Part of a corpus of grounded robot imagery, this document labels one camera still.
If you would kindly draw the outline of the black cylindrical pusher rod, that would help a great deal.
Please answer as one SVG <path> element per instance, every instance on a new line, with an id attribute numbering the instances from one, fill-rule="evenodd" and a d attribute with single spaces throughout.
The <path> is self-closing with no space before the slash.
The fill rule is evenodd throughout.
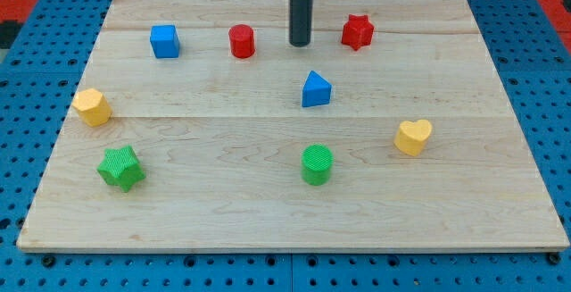
<path id="1" fill-rule="evenodd" d="M 311 41 L 313 0 L 289 0 L 289 43 L 307 46 Z"/>

